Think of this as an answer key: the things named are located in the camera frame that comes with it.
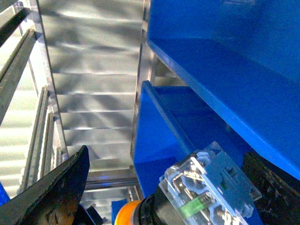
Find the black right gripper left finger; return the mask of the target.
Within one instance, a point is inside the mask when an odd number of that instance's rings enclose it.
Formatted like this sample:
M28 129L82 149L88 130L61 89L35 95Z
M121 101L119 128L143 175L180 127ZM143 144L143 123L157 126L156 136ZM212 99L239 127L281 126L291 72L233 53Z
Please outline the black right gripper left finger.
M71 225L90 168L87 146L0 208L2 225Z

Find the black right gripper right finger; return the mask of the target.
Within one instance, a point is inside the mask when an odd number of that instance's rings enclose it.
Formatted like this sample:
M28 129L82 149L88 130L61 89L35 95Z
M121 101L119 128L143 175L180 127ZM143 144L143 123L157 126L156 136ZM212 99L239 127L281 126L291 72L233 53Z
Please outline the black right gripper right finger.
M298 225L300 223L300 181L255 152L247 152L243 172L262 197L255 201L265 225Z

